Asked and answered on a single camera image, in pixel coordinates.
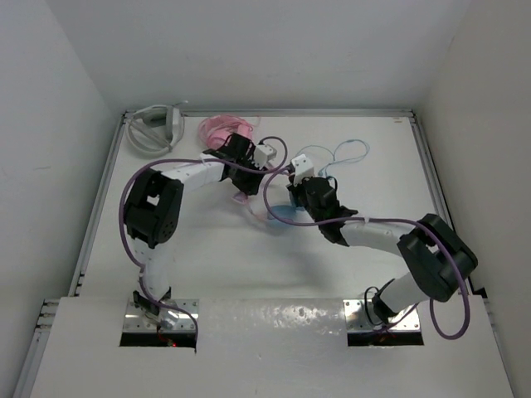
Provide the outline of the blue pink cat-ear headphones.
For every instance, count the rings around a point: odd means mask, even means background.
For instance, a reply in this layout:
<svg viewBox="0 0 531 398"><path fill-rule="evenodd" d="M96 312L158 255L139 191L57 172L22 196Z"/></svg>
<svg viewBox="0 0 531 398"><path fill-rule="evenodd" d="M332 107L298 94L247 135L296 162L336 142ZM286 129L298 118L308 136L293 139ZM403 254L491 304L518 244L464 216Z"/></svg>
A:
<svg viewBox="0 0 531 398"><path fill-rule="evenodd" d="M284 235L294 222L298 222L302 209L291 204L278 204L271 207L273 213L264 210L255 210L251 199L244 193L238 192L232 200L245 209L246 219L259 231L267 235Z"/></svg>

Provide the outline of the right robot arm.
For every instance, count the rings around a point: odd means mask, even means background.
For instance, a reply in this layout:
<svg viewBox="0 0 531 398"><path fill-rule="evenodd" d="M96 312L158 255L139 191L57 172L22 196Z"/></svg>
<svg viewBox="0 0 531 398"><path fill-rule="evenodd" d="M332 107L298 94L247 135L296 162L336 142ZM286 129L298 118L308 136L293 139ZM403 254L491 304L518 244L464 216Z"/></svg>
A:
<svg viewBox="0 0 531 398"><path fill-rule="evenodd" d="M478 259L438 215L428 213L412 229L400 221L347 222L357 211L339 203L337 189L323 177L289 178L288 191L303 207L326 240L347 247L365 247L401 257L408 272L381 287L372 299L371 315L388 322L404 308L427 300L446 302L460 288Z"/></svg>

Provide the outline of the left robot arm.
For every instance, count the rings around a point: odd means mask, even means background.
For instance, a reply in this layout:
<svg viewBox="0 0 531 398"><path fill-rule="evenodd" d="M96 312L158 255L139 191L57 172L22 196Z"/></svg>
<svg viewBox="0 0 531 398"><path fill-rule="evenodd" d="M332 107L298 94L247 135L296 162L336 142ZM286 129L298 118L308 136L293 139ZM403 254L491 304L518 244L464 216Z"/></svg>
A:
<svg viewBox="0 0 531 398"><path fill-rule="evenodd" d="M125 252L139 268L137 306L156 318L163 309L174 309L167 303L171 287L164 255L178 227L183 196L225 180L244 195L254 196L275 157L270 145L233 134L197 159L177 159L176 168L163 172L154 163L134 174L120 198L119 221Z"/></svg>

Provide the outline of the white grey headphones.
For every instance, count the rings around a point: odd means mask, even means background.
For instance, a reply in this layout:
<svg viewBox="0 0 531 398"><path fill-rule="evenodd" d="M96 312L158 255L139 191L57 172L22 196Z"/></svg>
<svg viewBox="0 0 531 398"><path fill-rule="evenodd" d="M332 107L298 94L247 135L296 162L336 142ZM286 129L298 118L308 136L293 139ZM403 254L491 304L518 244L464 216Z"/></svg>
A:
<svg viewBox="0 0 531 398"><path fill-rule="evenodd" d="M126 138L147 158L171 153L182 140L185 121L181 108L188 102L152 104L134 111L126 119Z"/></svg>

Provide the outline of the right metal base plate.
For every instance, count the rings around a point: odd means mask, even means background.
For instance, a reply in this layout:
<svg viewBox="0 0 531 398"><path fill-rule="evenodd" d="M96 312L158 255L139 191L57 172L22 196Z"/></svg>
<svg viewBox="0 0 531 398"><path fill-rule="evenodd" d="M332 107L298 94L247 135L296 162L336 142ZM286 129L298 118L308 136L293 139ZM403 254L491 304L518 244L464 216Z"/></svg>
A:
<svg viewBox="0 0 531 398"><path fill-rule="evenodd" d="M343 312L348 332L420 332L421 323L417 306L409 306L389 318L386 322L378 321L372 313L372 300L368 298L345 299Z"/></svg>

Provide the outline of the metal base plate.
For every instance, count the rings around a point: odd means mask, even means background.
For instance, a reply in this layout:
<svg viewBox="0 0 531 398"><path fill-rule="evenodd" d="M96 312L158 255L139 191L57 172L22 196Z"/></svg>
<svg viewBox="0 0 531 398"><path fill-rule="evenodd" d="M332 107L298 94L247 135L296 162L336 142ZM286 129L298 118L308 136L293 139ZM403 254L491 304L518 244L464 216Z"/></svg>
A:
<svg viewBox="0 0 531 398"><path fill-rule="evenodd" d="M343 312L348 332L420 332L421 323L417 306L409 306L389 318L386 322L378 321L372 313L372 300L368 298L345 299Z"/></svg>
<svg viewBox="0 0 531 398"><path fill-rule="evenodd" d="M129 333L161 332L190 333L196 332L197 328L193 319L198 320L198 302L189 304L187 300L169 300L171 309L162 308L159 315L146 312L132 299L128 302L122 331Z"/></svg>

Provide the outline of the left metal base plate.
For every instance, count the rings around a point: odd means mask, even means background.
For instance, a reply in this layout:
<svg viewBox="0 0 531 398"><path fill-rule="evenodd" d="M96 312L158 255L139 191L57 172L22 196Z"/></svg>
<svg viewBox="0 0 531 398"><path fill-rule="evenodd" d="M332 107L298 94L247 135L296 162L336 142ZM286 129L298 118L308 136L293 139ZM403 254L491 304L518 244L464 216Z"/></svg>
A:
<svg viewBox="0 0 531 398"><path fill-rule="evenodd" d="M193 319L198 320L198 302L189 304L187 300L169 300L171 309L162 308L159 315L146 312L132 299L128 302L122 331L129 333L161 332L190 333L196 332L197 328Z"/></svg>

